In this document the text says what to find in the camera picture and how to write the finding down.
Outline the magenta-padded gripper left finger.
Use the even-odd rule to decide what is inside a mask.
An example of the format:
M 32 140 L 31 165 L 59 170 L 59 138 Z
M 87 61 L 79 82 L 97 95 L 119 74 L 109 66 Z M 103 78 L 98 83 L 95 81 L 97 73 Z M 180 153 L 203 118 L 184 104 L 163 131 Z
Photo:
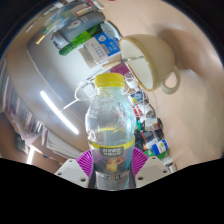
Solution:
M 94 188 L 95 175 L 91 152 L 87 151 L 77 159 L 68 159 L 55 175 L 83 188 Z

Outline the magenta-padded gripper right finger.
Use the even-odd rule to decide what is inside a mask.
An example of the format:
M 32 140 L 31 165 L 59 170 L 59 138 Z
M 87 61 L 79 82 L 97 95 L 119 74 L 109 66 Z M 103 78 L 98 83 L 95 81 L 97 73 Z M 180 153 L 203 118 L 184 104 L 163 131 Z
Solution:
M 136 187 L 141 188 L 170 175 L 171 172 L 156 156 L 149 157 L 141 150 L 135 149 L 132 158 L 132 174 Z

